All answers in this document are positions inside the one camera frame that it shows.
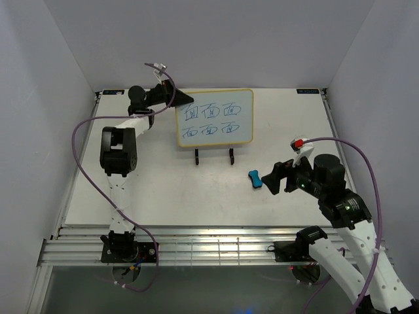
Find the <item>left blue corner label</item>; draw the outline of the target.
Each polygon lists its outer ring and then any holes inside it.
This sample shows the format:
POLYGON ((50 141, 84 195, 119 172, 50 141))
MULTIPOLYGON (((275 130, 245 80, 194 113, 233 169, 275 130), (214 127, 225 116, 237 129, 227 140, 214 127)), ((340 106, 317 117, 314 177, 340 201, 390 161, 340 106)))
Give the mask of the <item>left blue corner label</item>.
POLYGON ((102 94, 107 96, 120 96, 123 95, 125 90, 103 90, 102 94))

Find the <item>blue whiteboard eraser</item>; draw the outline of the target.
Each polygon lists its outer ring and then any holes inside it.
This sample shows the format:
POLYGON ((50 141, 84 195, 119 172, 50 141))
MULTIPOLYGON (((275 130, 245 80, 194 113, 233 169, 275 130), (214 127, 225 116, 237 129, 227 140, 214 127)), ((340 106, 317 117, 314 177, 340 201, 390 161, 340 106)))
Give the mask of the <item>blue whiteboard eraser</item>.
POLYGON ((248 177, 254 189, 258 189, 263 186, 263 182, 259 176, 259 172, 256 169, 249 171, 248 177))

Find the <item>yellow framed small whiteboard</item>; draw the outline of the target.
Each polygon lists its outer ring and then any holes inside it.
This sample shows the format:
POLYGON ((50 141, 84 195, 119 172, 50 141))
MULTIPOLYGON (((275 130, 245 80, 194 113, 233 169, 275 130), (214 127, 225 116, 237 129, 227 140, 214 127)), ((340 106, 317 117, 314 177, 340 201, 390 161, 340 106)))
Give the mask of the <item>yellow framed small whiteboard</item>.
POLYGON ((241 145, 254 138, 255 96, 251 89, 188 92, 194 101, 175 108, 182 148, 241 145))

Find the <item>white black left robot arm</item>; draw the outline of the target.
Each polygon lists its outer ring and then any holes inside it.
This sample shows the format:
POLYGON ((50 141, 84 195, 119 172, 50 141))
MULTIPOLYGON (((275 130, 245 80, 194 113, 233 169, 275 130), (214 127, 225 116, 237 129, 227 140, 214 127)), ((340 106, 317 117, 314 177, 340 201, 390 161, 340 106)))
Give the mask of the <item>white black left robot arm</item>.
POLYGON ((178 107, 191 104, 194 99, 163 80, 154 88, 145 91, 140 86, 128 90, 131 116, 123 123, 102 129, 100 166, 109 183, 110 200, 116 205, 111 214, 109 233, 102 235, 103 263, 136 263, 141 257, 148 263, 156 262, 156 254, 147 256, 151 244, 136 241, 136 225, 132 222, 131 176, 137 166, 137 138, 150 130, 154 124, 154 105, 166 104, 178 107))

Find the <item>right blue corner label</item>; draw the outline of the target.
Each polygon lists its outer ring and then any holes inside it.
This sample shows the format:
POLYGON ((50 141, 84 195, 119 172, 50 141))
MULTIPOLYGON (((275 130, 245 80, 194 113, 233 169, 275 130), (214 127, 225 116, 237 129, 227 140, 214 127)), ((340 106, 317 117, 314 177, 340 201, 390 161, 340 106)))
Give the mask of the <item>right blue corner label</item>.
POLYGON ((298 94, 319 94, 317 88, 297 88, 296 91, 298 94))

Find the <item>blue corner label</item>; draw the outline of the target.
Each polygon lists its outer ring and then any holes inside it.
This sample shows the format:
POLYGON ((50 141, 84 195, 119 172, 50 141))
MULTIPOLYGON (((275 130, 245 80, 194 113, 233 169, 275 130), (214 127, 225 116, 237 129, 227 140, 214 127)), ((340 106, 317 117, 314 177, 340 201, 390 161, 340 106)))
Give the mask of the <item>blue corner label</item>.
POLYGON ((317 88, 297 88, 296 91, 298 94, 319 94, 317 88))
POLYGON ((103 90, 102 94, 107 96, 120 96, 123 95, 125 90, 103 90))

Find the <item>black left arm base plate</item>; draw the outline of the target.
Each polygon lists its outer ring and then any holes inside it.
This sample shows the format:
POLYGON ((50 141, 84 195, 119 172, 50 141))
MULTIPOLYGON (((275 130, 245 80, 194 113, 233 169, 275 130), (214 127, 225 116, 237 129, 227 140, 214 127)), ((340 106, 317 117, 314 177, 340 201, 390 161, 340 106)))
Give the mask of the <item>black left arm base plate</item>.
POLYGON ((109 241, 103 244, 100 262, 104 264, 135 264, 142 260, 143 263, 154 264, 157 261, 156 249, 151 241, 133 241, 125 243, 113 243, 109 241))

